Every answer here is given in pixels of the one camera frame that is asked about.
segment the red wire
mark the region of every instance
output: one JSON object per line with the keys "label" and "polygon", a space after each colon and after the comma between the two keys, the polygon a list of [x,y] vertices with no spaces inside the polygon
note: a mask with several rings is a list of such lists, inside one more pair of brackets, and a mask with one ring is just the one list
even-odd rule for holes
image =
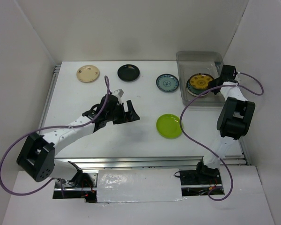
{"label": "red wire", "polygon": [[89,185],[89,187],[90,187],[90,189],[92,190],[92,192],[94,192],[93,191],[93,187],[91,186],[91,184],[89,183],[89,181],[88,180],[85,180],[86,182],[87,182],[87,184]]}

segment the lime green plate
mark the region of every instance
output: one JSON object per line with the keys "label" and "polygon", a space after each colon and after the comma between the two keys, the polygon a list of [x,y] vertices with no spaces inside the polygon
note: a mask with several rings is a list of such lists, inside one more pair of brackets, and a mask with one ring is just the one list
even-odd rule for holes
{"label": "lime green plate", "polygon": [[179,117],[173,114],[165,114],[158,118],[156,128],[161,136],[165,138],[176,138],[182,133],[179,121]]}

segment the metal frame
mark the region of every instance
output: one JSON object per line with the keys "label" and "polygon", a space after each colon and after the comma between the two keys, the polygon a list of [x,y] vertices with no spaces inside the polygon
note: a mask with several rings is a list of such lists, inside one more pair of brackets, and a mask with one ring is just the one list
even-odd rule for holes
{"label": "metal frame", "polygon": [[[44,125],[47,116],[54,87],[59,75],[61,65],[55,67],[46,103],[39,127]],[[243,151],[244,142],[240,140]],[[224,160],[228,165],[247,165],[250,164],[246,156],[246,151],[241,156],[227,156]],[[135,157],[135,158],[56,158],[61,161],[71,161],[76,163],[83,171],[97,173],[99,169],[147,169],[147,168],[181,168],[195,169],[201,157]]]}
{"label": "metal frame", "polygon": [[[181,188],[209,188],[210,184],[199,184],[199,185],[181,185]],[[81,191],[81,187],[66,187],[64,186],[63,188],[64,191]],[[54,191],[61,191],[61,188],[54,188]],[[89,187],[84,187],[83,191],[91,191],[91,189]]]}
{"label": "metal frame", "polygon": [[250,155],[250,153],[248,151],[248,148],[247,148],[246,144],[244,143],[244,138],[241,137],[238,141],[239,141],[239,144],[240,144],[240,149],[243,152],[244,159],[247,162],[247,165],[253,165],[251,155]]}

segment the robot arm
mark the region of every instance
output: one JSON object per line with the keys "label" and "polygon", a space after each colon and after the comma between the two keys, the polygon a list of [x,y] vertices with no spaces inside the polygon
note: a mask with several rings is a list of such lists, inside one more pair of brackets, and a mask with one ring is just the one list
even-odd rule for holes
{"label": "robot arm", "polygon": [[92,120],[104,105],[106,96],[99,104],[94,105],[79,118],[69,124],[68,128],[61,128],[44,135],[32,133],[29,135],[18,156],[17,163],[36,182],[45,180],[48,177],[62,178],[77,185],[82,179],[88,179],[88,175],[72,162],[54,161],[55,155],[66,146],[78,139],[90,135],[105,127],[106,123],[121,124],[139,120],[131,100],[127,101],[128,111],[124,110],[124,103],[121,97],[124,92],[117,90],[108,96],[107,103],[95,121],[85,126]]}
{"label": "robot arm", "polygon": [[[219,85],[235,85],[237,71],[234,66],[223,65],[219,78],[208,83],[208,87]],[[241,93],[239,87],[222,87],[220,90],[212,91],[214,94],[221,92],[226,102],[217,121],[220,142],[211,146],[211,149],[224,158],[231,145],[241,136],[248,133],[250,123],[255,110],[255,104],[248,101]],[[217,156],[208,152],[198,164],[199,173],[215,177],[218,175],[220,160]]]}

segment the clear plastic container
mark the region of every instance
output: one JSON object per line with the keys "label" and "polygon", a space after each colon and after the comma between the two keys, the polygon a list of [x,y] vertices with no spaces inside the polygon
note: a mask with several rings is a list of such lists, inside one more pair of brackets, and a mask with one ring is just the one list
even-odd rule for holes
{"label": "clear plastic container", "polygon": [[[217,52],[177,52],[177,65],[180,81],[181,97],[184,105],[195,98],[186,89],[188,79],[197,73],[211,75],[214,79],[221,74],[223,60]],[[225,99],[221,93],[210,92],[197,99],[191,106],[221,107]]]}

